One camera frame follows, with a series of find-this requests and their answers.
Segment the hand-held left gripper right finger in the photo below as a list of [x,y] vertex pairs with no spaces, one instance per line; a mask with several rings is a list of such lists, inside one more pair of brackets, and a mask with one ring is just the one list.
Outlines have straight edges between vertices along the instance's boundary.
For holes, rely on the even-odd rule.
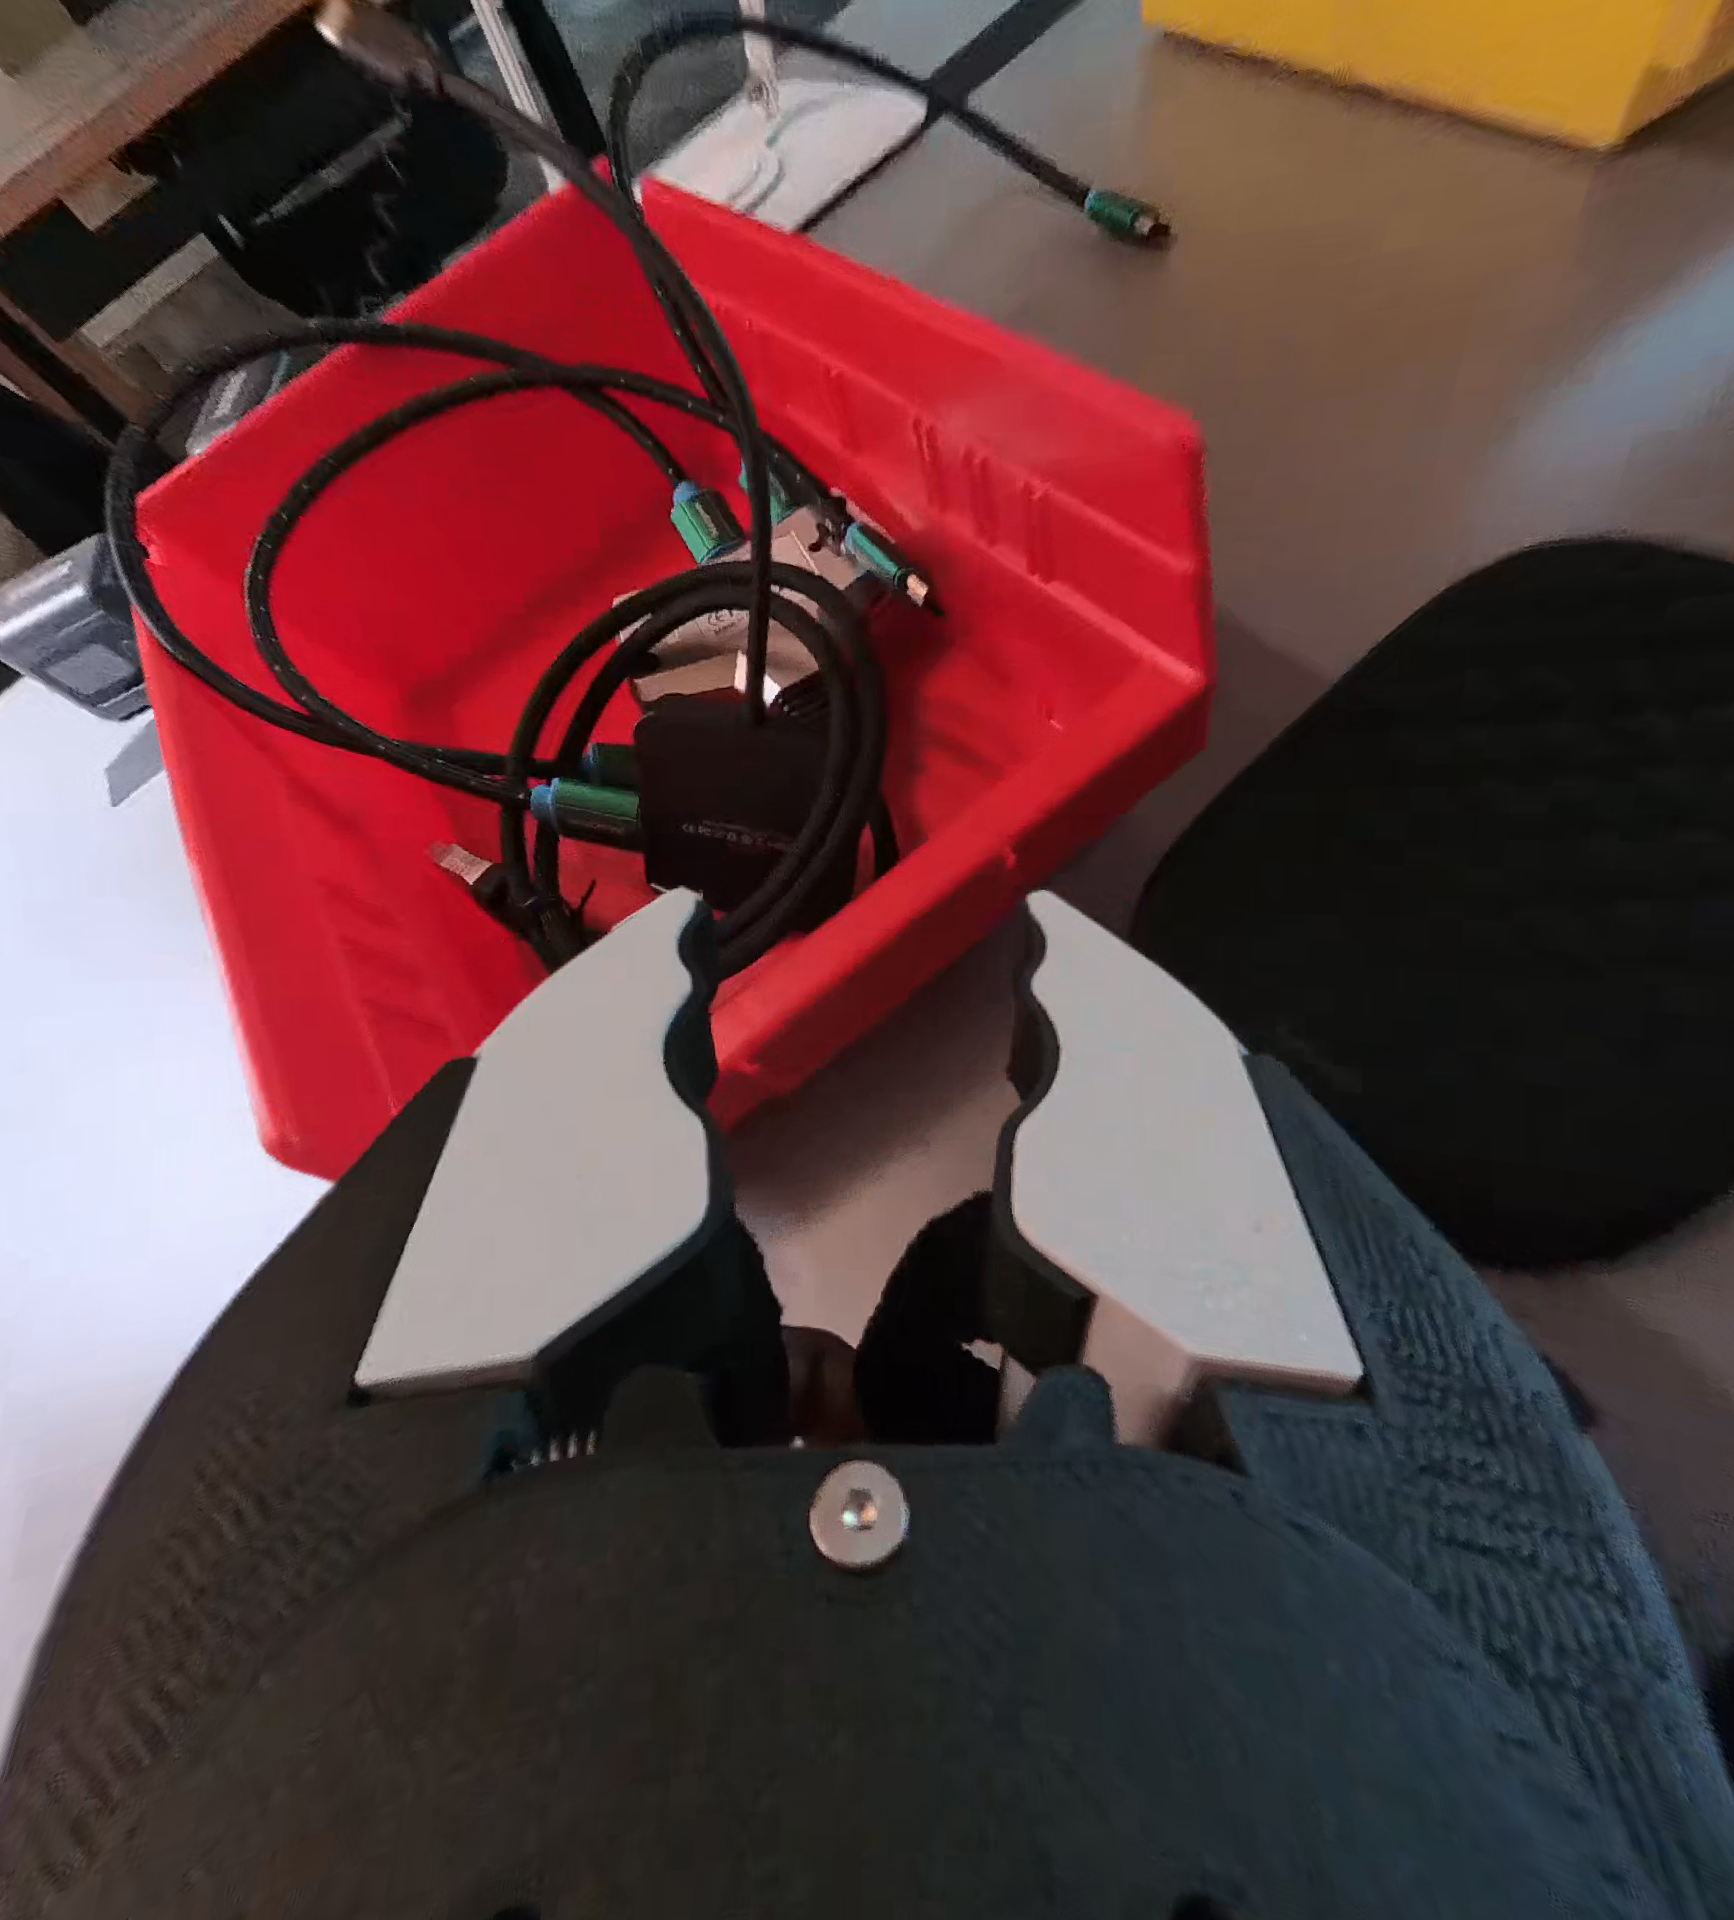
[[1001,1352],[1083,1365],[1169,1447],[1214,1381],[1354,1396],[1364,1361],[1247,1048],[1054,891],[1026,899],[1001,1129]]

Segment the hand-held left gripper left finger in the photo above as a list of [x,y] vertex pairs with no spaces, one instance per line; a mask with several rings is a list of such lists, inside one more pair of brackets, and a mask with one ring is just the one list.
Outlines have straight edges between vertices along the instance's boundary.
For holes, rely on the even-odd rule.
[[717,960],[712,908],[663,891],[479,1043],[359,1390],[521,1379],[708,1244],[735,1208],[711,1115]]

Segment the black HDMI adapter box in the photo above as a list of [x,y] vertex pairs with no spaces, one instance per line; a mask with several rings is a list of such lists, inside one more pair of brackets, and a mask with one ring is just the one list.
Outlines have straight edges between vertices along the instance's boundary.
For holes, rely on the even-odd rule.
[[735,691],[673,693],[642,711],[632,749],[644,881],[730,913],[804,829],[830,732],[784,714],[757,724]]

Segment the silver HDMI splitter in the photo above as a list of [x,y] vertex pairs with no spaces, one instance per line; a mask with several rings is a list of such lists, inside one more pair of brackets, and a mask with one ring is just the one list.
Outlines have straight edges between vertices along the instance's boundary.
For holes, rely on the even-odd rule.
[[[885,588],[855,555],[825,529],[810,508],[797,508],[772,531],[772,560],[798,565],[841,592],[850,605],[869,616],[881,608]],[[628,676],[628,688],[640,707],[669,698],[743,693],[748,684],[745,659],[746,614],[714,610],[701,614],[642,657]],[[765,695],[774,705],[806,679],[818,679],[814,654],[783,620],[772,620],[767,641]]]

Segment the red plastic bin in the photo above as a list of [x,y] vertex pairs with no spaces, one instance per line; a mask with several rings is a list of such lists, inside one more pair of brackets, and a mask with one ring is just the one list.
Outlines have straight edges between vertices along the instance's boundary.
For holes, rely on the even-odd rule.
[[[729,1128],[801,1089],[1206,739],[1204,448],[1180,407],[803,235],[678,190],[646,212],[762,425],[886,527],[946,614],[874,631],[902,850],[712,1008]],[[288,654],[405,739],[504,754],[570,636],[684,563],[646,453],[567,396],[370,453],[279,561]],[[145,648],[261,1139],[335,1180],[542,977],[433,862],[497,809],[230,705]]]

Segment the person's left hand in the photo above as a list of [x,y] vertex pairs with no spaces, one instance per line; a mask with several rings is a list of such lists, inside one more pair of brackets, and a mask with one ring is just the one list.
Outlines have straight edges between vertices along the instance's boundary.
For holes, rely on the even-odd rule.
[[856,1349],[839,1333],[789,1324],[783,1329],[789,1363],[790,1441],[841,1449],[871,1438],[856,1393]]

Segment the black honeycomb cushion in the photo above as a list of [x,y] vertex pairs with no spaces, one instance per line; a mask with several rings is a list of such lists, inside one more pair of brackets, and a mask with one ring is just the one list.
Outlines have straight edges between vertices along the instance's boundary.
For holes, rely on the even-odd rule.
[[1472,1262],[1734,1187],[1734,560],[1553,539],[1431,598],[1158,860],[1130,945]]

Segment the grey power adapter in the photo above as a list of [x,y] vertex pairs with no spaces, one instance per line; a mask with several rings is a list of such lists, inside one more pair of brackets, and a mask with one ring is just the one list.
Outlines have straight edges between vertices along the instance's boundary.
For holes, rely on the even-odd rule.
[[135,608],[107,533],[0,584],[0,664],[108,721],[151,709]]

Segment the grey blue battery pack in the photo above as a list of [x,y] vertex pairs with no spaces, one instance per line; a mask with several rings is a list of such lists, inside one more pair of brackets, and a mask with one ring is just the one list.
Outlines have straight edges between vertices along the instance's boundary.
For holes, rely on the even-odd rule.
[[284,392],[310,366],[302,348],[257,354],[211,379],[182,432],[182,457],[196,460]]

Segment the yellow plastic bin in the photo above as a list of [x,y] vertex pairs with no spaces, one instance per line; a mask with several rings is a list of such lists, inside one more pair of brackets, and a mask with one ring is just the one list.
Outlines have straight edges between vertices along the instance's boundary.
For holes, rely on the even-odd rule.
[[1734,2],[1143,2],[1143,22],[1596,154],[1734,74]]

